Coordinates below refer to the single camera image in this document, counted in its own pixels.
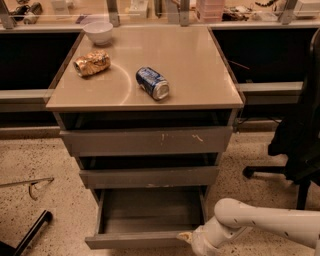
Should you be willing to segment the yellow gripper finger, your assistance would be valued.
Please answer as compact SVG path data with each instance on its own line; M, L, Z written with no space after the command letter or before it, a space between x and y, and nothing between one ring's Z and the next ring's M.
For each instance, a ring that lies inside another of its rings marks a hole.
M192 242L192 233L191 232L181 232L177 235L177 238L186 243Z

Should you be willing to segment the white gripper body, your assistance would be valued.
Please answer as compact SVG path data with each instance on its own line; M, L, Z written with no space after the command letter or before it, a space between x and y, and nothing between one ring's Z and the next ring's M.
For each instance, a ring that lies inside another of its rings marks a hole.
M191 247L197 256L216 256L218 249L233 238L234 231L215 217L192 233Z

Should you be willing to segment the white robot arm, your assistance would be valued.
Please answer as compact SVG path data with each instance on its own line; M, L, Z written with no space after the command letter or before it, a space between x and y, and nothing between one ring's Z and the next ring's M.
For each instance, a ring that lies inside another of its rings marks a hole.
M209 221L177 238L190 244L197 256L215 256L222 245L252 228L312 248L314 256L320 256L319 211L255 207L232 198L219 200Z

